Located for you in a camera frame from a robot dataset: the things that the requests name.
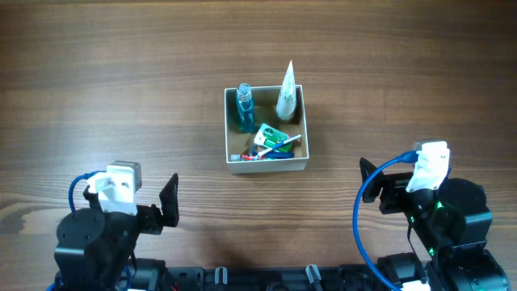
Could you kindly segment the teal toothpaste tube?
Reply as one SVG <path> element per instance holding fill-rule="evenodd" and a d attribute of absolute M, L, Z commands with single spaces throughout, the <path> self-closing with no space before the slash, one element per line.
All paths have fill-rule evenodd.
<path fill-rule="evenodd" d="M 258 154 L 231 154 L 230 162 L 240 162 L 240 161 L 258 161 L 258 160 L 274 160 L 274 158 L 267 157 L 266 155 L 260 156 Z"/>

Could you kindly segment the blue white toothbrush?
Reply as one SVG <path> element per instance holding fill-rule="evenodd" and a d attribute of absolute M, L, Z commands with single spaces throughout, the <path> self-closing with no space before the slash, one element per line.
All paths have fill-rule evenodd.
<path fill-rule="evenodd" d="M 270 152 L 272 152 L 274 150 L 277 150 L 277 149 L 283 147 L 284 145 L 289 144 L 289 143 L 291 143 L 291 142 L 293 142 L 295 140 L 298 140 L 300 138 L 301 138 L 301 135 L 298 134 L 298 135 L 290 137 L 290 138 L 288 138 L 288 139 L 286 139 L 284 141 L 281 141 L 280 143 L 274 145 L 271 148 L 268 148 L 268 149 L 265 149 L 265 150 L 262 150 L 262 151 L 258 152 L 254 159 L 255 160 L 261 159 L 265 154 L 268 154 L 268 153 L 270 153 Z"/>

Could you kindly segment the blue disposable razor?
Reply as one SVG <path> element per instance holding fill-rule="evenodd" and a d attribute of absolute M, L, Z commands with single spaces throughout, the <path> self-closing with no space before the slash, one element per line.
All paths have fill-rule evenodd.
<path fill-rule="evenodd" d="M 293 158 L 295 154 L 293 152 L 275 152 L 271 151 L 263 155 L 264 158 L 273 158 L 273 159 L 286 159 Z"/>

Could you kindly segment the green soap box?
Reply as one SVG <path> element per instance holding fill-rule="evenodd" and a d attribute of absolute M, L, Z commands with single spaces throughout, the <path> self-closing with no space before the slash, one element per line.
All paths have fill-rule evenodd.
<path fill-rule="evenodd" d="M 268 124 L 262 123 L 254 137 L 254 145 L 264 149 L 289 139 L 291 136 Z"/>

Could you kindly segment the white lotion tube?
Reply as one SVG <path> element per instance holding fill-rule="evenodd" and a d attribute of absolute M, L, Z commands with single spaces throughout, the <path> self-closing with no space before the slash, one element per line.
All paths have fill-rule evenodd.
<path fill-rule="evenodd" d="M 291 120 L 296 110 L 296 83 L 292 61 L 289 62 L 284 80 L 282 82 L 278 101 L 276 104 L 276 115 L 281 120 Z"/>

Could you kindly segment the blue mouthwash bottle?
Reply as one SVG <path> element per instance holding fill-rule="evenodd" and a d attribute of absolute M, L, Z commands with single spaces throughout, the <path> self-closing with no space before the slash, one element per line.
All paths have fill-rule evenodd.
<path fill-rule="evenodd" d="M 255 129 L 254 97 L 251 86 L 241 83 L 236 88 L 237 128 L 243 133 L 252 133 Z"/>

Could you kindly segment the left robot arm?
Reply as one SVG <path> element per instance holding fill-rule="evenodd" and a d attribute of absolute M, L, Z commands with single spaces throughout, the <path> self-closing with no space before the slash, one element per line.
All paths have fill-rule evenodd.
<path fill-rule="evenodd" d="M 65 216 L 57 227 L 54 259 L 59 267 L 49 290 L 178 290 L 158 259 L 134 254 L 140 234 L 159 235 L 179 223 L 179 177 L 173 174 L 159 193 L 162 206 L 138 205 L 135 215 L 108 213 L 98 196 L 84 191 L 85 209 Z"/>

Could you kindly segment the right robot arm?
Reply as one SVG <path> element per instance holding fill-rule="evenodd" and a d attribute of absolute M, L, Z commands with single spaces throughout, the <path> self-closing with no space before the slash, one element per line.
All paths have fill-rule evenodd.
<path fill-rule="evenodd" d="M 372 262 L 356 235 L 359 253 L 382 289 L 511 290 L 508 276 L 485 247 L 493 216 L 482 186 L 446 177 L 431 189 L 414 190 L 410 172 L 386 175 L 366 158 L 359 167 L 363 183 L 355 203 L 379 199 L 383 214 L 403 213 L 408 234 L 416 234 L 431 257 L 423 263 L 410 252 Z"/>

